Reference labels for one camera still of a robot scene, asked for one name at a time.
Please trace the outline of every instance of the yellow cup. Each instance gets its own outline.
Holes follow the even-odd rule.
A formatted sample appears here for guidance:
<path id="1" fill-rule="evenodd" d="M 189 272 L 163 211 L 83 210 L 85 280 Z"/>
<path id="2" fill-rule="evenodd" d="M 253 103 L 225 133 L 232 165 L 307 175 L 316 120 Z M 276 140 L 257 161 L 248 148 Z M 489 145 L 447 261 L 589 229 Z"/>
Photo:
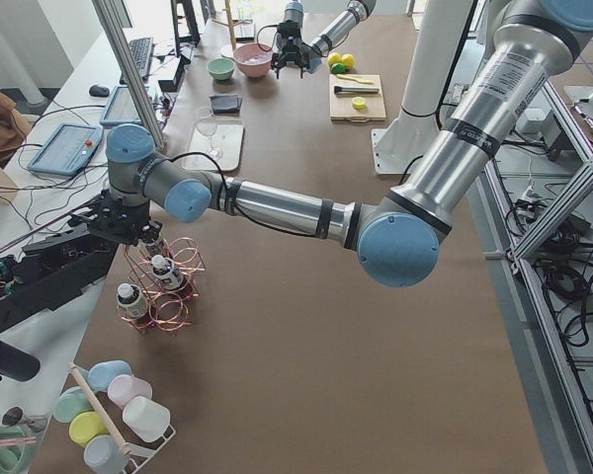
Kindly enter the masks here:
<path id="1" fill-rule="evenodd" d="M 108 429 L 96 412 L 85 412 L 77 415 L 68 429 L 70 439 L 81 447 L 86 447 L 90 440 L 98 435 L 107 435 Z"/>

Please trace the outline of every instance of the white desk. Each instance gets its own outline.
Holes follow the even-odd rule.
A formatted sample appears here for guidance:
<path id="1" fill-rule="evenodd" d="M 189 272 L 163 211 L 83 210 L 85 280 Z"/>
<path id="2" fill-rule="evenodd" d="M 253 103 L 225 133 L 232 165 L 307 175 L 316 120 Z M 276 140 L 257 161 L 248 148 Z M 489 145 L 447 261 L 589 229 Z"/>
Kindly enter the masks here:
<path id="1" fill-rule="evenodd" d="M 119 76 L 120 69 L 114 60 L 112 50 L 105 36 L 101 35 L 57 94 L 56 101 L 67 108 L 90 104 L 105 105 L 107 99 L 90 97 L 88 89 L 93 84 L 102 84 L 112 88 L 118 84 Z M 59 109 L 59 107 L 56 104 L 51 104 L 47 112 L 56 109 Z M 77 109 L 75 112 L 90 123 L 98 124 L 102 110 L 100 108 Z M 83 123 L 81 119 L 71 112 L 53 114 L 40 120 L 29 135 L 27 142 L 44 143 L 63 122 Z M 104 143 L 99 147 L 91 161 L 91 165 L 106 162 L 104 145 L 105 138 Z M 25 147 L 21 157 L 23 166 L 26 167 L 26 164 L 35 156 L 36 151 L 36 147 Z M 46 181 L 37 179 L 21 168 L 18 163 L 19 156 L 18 152 L 6 167 L 8 175 L 18 186 L 43 186 L 49 184 Z M 106 174 L 107 169 L 105 168 L 92 170 L 87 175 L 88 181 L 94 182 Z M 66 209 L 95 195 L 105 181 L 105 179 L 102 179 L 75 194 L 70 199 Z M 84 177 L 81 175 L 74 181 L 73 186 L 79 189 L 85 184 Z M 34 191 L 29 217 L 36 216 L 46 209 L 64 205 L 71 193 L 73 191 L 69 190 Z M 24 214 L 30 202 L 31 192 L 20 191 L 14 200 L 14 206 Z M 40 221 L 47 222 L 66 209 L 45 214 Z M 11 206 L 0 205 L 0 247 L 28 230 L 27 224 Z M 36 240 L 41 240 L 43 237 L 43 235 L 37 236 Z M 14 247 L 6 254 L 12 253 L 17 256 L 25 243 Z M 40 373 L 33 380 L 16 382 L 4 378 L 0 382 L 0 425 L 2 415 L 7 409 L 14 406 L 22 407 L 26 414 L 48 416 L 51 414 L 54 401 L 61 391 L 68 372 L 67 364 L 70 360 L 73 360 L 81 343 L 101 287 L 101 282 L 90 285 L 85 289 L 81 297 L 74 299 L 56 311 L 42 311 L 0 334 L 1 340 L 36 356 L 42 363 Z"/>

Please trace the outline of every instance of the pink bowl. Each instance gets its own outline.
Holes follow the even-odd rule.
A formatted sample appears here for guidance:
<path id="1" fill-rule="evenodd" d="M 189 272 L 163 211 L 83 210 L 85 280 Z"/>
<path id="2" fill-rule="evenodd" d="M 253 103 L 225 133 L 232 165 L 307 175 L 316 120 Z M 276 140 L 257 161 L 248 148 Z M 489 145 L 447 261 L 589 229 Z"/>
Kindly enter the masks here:
<path id="1" fill-rule="evenodd" d="M 273 52 L 270 46 L 256 42 L 244 44 L 233 53 L 237 68 L 248 77 L 265 76 L 270 71 L 272 57 Z"/>

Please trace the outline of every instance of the cutting board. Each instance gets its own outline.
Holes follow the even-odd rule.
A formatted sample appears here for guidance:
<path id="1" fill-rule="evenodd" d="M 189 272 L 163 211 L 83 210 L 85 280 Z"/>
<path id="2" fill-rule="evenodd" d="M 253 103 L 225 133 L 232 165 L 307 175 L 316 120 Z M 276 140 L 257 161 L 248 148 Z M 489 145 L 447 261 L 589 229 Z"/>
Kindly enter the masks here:
<path id="1" fill-rule="evenodd" d="M 382 84 L 378 74 L 350 74 L 353 77 L 361 79 L 371 79 L 374 84 L 359 84 L 355 81 L 340 79 L 334 74 L 329 75 L 329 116 L 332 120 L 348 121 L 371 121 L 386 120 L 386 110 L 384 109 L 384 96 L 382 95 Z M 352 107 L 352 99 L 360 94 L 334 94 L 334 86 L 351 87 L 378 87 L 380 92 L 377 94 L 365 94 L 361 97 L 367 99 L 367 107 L 357 111 Z"/>

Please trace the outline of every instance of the computer mouse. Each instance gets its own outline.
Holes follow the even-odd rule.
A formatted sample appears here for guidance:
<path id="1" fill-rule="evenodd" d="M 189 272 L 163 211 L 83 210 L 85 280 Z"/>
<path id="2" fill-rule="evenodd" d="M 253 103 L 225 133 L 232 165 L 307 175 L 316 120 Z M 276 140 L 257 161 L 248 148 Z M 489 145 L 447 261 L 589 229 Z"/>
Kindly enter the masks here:
<path id="1" fill-rule="evenodd" d="M 92 97 L 108 97 L 110 95 L 110 89 L 106 86 L 99 86 L 95 84 L 88 91 Z"/>

